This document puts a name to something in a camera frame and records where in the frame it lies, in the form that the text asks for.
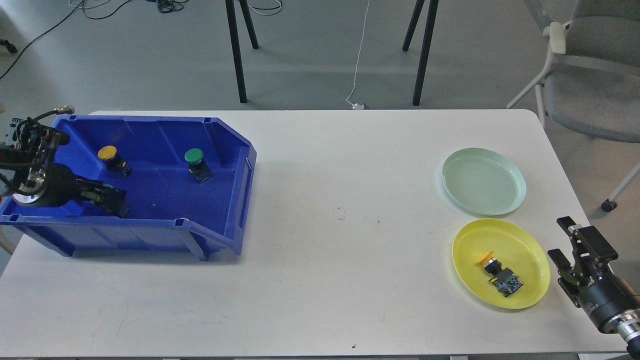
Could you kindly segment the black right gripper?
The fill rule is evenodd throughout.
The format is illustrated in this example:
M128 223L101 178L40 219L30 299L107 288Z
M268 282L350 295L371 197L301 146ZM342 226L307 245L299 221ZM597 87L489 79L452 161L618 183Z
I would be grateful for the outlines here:
M557 224L569 237L574 265L558 248L547 250L547 255L569 300L583 309L599 332L638 336L639 295L608 269L618 252L593 225L583 227L569 216L557 218Z

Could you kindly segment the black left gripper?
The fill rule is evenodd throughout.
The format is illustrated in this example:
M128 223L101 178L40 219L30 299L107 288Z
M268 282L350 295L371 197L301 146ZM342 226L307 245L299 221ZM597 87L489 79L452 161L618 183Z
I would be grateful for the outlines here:
M22 207L62 207L73 199L90 202L96 207L101 201L102 181L77 177L64 164L51 164L46 168L45 177L37 180L39 191L35 194L12 194L12 198Z

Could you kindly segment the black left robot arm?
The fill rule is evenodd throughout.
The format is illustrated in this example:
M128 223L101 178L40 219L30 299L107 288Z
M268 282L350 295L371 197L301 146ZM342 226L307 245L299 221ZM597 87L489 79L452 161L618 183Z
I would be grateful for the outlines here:
M32 208L58 208L71 201L83 201L124 218L131 209L125 190L82 177L55 162L58 148L68 145L71 136L41 124L41 119L73 113L71 105L64 105L10 123L14 129L12 142L2 142L0 151L1 196Z

